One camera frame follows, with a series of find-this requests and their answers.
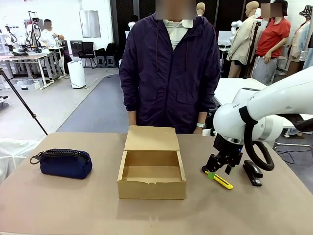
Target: hand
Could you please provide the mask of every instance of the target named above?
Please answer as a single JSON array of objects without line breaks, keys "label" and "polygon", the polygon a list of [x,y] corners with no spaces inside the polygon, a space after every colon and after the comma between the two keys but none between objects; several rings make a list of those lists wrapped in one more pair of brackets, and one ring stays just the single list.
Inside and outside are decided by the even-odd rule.
[{"label": "hand", "polygon": [[130,126],[137,126],[136,111],[128,112],[128,119],[129,119]]},{"label": "hand", "polygon": [[266,53],[266,55],[264,56],[264,62],[267,64],[267,63],[270,61],[271,57],[272,57],[272,52],[269,51],[269,52]]},{"label": "hand", "polygon": [[136,123],[136,121],[130,121],[130,120],[129,120],[129,125],[130,125],[130,126],[137,126],[137,123]]},{"label": "hand", "polygon": [[194,134],[202,135],[203,129],[201,127],[196,127]]}]

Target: red shirt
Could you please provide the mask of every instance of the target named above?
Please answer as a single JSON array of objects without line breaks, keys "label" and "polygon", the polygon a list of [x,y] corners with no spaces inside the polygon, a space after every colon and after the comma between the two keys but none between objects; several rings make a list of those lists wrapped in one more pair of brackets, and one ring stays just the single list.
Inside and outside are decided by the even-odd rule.
[{"label": "red shirt", "polygon": [[[258,49],[256,51],[257,55],[264,56],[268,51],[277,45],[282,39],[289,37],[291,24],[285,18],[281,20],[278,24],[274,24],[275,21],[271,21],[267,28],[264,30]],[[278,48],[272,53],[272,57],[280,56],[282,52],[282,47]]]}]

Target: stool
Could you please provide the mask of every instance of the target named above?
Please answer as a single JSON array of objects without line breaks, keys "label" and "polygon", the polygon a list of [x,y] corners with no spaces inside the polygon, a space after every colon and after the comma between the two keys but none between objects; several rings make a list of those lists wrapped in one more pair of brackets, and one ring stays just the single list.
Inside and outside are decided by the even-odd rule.
[{"label": "stool", "polygon": [[107,55],[107,68],[116,68],[115,59],[113,55]]},{"label": "stool", "polygon": [[97,56],[97,68],[106,68],[106,58],[103,55]]}]

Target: person in white shirt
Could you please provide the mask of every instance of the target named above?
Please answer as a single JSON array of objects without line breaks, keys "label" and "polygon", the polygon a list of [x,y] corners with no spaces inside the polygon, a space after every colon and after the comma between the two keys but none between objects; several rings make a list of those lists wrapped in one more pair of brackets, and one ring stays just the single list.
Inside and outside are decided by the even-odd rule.
[{"label": "person in white shirt", "polygon": [[41,32],[40,42],[42,43],[42,46],[44,44],[47,47],[56,47],[57,43],[56,40],[64,40],[63,35],[58,35],[52,31],[52,22],[51,20],[46,19],[44,21],[45,29]]}]

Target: tripod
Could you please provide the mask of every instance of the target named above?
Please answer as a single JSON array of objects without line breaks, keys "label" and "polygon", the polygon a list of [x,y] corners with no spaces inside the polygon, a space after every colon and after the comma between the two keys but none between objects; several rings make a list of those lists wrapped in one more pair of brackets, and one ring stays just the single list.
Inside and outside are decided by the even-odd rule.
[{"label": "tripod", "polygon": [[253,34],[252,42],[251,42],[251,45],[250,45],[250,51],[249,51],[248,60],[247,60],[247,64],[246,64],[246,70],[245,70],[245,74],[244,74],[243,79],[247,79],[247,76],[248,76],[249,64],[250,64],[250,61],[251,61],[251,58],[252,58],[253,49],[254,49],[254,43],[255,43],[255,40],[256,40],[256,35],[258,33],[258,30],[259,30],[259,26],[261,26],[261,22],[257,22],[256,25],[255,25],[255,28],[254,28],[254,34]]},{"label": "tripod", "polygon": [[40,128],[43,130],[43,132],[45,133],[45,135],[47,136],[47,132],[45,131],[45,129],[43,128],[43,126],[40,124],[40,122],[37,120],[36,118],[36,114],[34,114],[31,109],[28,107],[28,105],[26,104],[26,102],[23,100],[23,98],[21,97],[21,95],[19,94],[19,92],[15,89],[15,87],[13,86],[13,84],[11,83],[10,79],[5,75],[4,71],[2,70],[2,68],[0,68],[0,75],[2,75],[4,77],[4,79],[6,80],[6,82],[9,84],[9,86],[12,88],[12,90],[14,91],[14,93],[16,94],[16,96],[20,99],[20,101],[22,102],[22,104],[25,106],[25,108],[28,110],[28,112],[30,113],[30,115],[33,117],[33,119],[38,123],[38,125],[40,126]]}]

